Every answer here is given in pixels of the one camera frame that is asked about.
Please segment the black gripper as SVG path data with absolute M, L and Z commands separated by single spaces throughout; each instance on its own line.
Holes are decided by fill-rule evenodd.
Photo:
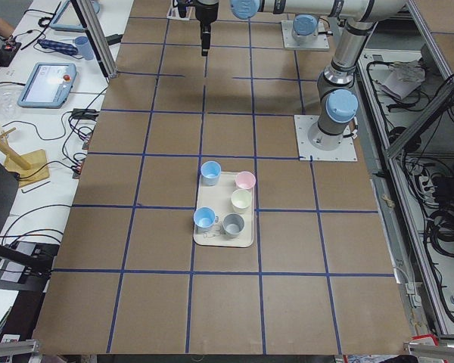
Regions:
M 219 0 L 198 0 L 194 2 L 195 17 L 200 22 L 201 56 L 207 57 L 211 43 L 211 24 L 217 20 Z

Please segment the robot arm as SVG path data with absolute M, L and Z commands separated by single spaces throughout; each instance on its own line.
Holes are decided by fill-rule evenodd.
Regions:
M 376 23 L 396 14 L 404 4 L 404 1 L 231 1 L 230 8 L 242 20 L 258 12 L 345 19 L 336 52 L 318 80 L 322 112 L 310 129 L 310 138 L 319 146 L 341 138 L 356 115 L 358 101 L 349 90 L 356 62 Z
M 297 42 L 305 42 L 310 36 L 319 34 L 319 16 L 296 14 L 292 23 L 291 35 Z

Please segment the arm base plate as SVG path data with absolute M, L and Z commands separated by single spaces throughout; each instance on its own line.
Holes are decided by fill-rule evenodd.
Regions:
M 281 22 L 282 39 L 284 48 L 294 51 L 328 51 L 328 36 L 325 26 L 318 23 L 318 30 L 309 35 L 300 35 L 294 31 L 292 20 Z
M 358 160 L 352 130 L 345 127 L 339 136 L 323 134 L 317 115 L 295 115 L 297 149 L 301 161 L 356 162 Z

